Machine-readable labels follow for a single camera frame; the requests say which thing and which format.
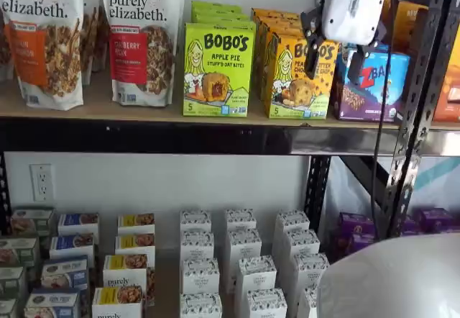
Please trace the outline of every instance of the black cable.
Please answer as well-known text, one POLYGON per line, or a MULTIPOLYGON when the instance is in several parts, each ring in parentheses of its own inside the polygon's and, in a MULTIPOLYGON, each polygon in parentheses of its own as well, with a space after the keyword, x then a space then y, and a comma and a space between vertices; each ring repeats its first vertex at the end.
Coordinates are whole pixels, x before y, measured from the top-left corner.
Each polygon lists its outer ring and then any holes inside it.
POLYGON ((378 166, 377 156, 379 155, 380 138, 382 136, 383 119, 385 117, 385 106, 387 103, 388 76, 391 70, 391 54, 392 54, 392 47, 393 47, 393 35, 395 32, 395 0, 391 0, 390 12, 391 12, 390 43, 388 45, 387 67, 385 69, 385 82, 383 84, 383 92, 382 92, 382 109, 380 111, 379 129, 377 131, 377 140, 375 142, 375 148, 374 148, 374 161, 373 161, 374 163, 372 166, 372 177, 371 177, 371 214, 372 214, 372 221, 374 222, 375 237, 377 240, 380 240, 380 233, 379 233, 379 228, 377 226, 377 220, 375 219, 375 181, 377 179, 377 166, 378 166))

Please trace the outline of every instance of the granola bag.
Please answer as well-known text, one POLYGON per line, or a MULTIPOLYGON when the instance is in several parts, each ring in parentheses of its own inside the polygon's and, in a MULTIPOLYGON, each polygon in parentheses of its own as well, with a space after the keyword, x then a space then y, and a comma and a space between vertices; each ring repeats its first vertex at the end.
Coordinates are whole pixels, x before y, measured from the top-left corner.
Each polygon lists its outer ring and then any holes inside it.
POLYGON ((83 104, 83 0, 1 0, 21 94, 30 107, 83 104))
POLYGON ((113 100, 171 103, 183 0, 103 0, 110 24, 113 100))

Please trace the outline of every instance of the orange label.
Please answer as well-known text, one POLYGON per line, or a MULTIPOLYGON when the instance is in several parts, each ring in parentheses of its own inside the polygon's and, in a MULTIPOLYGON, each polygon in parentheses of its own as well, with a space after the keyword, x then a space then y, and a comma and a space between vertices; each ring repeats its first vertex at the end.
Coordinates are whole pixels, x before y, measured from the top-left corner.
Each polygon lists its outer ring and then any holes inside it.
POLYGON ((45 31, 26 22, 10 22, 5 26, 17 75, 21 81, 46 86, 45 31))

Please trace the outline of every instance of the electrical outlet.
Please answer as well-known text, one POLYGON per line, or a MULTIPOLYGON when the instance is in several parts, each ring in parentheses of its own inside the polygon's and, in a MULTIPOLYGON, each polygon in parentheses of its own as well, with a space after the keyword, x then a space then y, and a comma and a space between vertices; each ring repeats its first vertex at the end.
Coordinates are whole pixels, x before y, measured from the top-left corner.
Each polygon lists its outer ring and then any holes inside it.
POLYGON ((54 180, 52 165, 30 165, 34 201, 54 201, 54 180))

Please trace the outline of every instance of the red label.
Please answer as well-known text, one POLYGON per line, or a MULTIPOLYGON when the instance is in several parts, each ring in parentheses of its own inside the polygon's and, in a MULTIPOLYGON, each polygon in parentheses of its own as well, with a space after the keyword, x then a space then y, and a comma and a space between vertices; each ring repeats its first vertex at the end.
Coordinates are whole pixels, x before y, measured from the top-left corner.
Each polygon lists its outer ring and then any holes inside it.
POLYGON ((147 83, 147 34, 139 27, 115 26, 110 32, 112 79, 125 83, 147 83))

